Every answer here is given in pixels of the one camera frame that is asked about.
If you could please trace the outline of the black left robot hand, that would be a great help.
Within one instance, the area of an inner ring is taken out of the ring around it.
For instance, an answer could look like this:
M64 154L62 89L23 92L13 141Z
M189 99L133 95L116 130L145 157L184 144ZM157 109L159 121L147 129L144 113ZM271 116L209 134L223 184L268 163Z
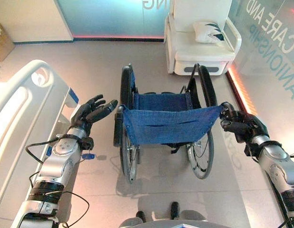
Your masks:
M80 128L88 133L93 123L103 119L113 112L118 101L114 99L106 104L106 101L102 100L102 98L103 95L100 94L81 105L75 115L71 118L70 128Z

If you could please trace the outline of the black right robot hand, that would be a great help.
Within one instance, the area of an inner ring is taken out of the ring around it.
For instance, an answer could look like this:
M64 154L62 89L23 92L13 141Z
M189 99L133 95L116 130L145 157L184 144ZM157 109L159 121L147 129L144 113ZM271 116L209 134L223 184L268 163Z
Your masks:
M269 137L266 126L255 115L237 111L228 102L221 103L221 106L221 127L225 132L234 133L238 143L250 143L259 135Z

